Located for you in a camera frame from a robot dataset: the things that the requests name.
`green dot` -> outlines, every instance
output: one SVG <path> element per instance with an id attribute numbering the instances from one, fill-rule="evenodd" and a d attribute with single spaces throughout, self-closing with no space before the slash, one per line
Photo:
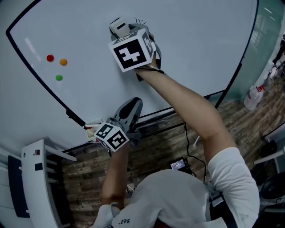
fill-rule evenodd
<path id="1" fill-rule="evenodd" d="M 57 76 L 55 76 L 55 79 L 57 79 L 58 81 L 62 80 L 62 76 L 60 74 L 58 74 Z"/>

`sleeve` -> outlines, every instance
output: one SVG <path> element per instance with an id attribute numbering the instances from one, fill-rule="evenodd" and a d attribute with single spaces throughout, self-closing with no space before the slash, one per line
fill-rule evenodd
<path id="1" fill-rule="evenodd" d="M 239 228 L 251 228 L 259 212 L 259 192 L 240 151 L 230 147 L 209 162 L 213 187 L 221 191 Z"/>
<path id="2" fill-rule="evenodd" d="M 102 205 L 99 208 L 97 219 L 93 225 L 93 228 L 109 228 L 112 226 L 112 221 L 121 210 L 114 206 L 114 203 L 110 205 Z"/>

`red dot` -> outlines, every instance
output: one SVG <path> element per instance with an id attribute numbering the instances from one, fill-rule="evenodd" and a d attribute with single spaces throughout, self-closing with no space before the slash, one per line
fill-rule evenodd
<path id="1" fill-rule="evenodd" d="M 48 56 L 46 57 L 46 60 L 49 61 L 49 62 L 52 62 L 52 61 L 54 60 L 53 55 L 48 55 Z"/>

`white t-shirt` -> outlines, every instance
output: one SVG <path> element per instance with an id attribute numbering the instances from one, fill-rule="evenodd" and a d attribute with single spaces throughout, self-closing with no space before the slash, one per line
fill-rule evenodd
<path id="1" fill-rule="evenodd" d="M 226 228 L 222 218 L 211 221 L 210 191 L 221 191 L 239 228 L 251 228 L 259 211 L 259 194 L 240 152 L 230 147 L 208 165 L 212 185 L 187 173 L 163 170 L 146 177 L 130 203 L 119 210 L 114 204 L 99 209 L 94 228 L 152 228 L 157 219 L 172 228 Z"/>

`plastic bottle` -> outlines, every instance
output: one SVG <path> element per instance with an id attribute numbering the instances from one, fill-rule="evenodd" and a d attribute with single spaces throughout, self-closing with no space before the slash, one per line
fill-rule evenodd
<path id="1" fill-rule="evenodd" d="M 244 99 L 244 106 L 250 111 L 254 110 L 261 101 L 264 91 L 265 89 L 263 86 L 251 88 Z"/>

